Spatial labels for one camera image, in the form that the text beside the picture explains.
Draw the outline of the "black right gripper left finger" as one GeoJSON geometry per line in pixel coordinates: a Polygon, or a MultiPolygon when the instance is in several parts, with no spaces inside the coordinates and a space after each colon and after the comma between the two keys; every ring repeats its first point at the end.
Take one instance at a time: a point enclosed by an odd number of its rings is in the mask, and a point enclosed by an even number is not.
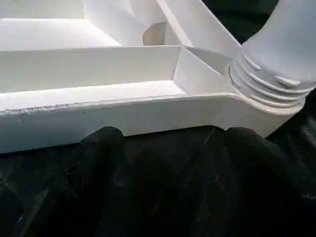
{"type": "Polygon", "coordinates": [[[17,237],[90,237],[108,183],[124,158],[124,135],[103,127],[85,137],[41,184],[17,237]]]}

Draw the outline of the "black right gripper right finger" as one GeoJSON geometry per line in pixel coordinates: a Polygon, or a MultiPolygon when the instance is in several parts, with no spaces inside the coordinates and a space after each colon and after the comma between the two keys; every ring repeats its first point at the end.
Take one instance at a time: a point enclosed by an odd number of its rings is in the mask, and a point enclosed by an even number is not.
{"type": "Polygon", "coordinates": [[[246,128],[203,128],[208,159],[200,237],[313,237],[316,158],[246,128]]]}

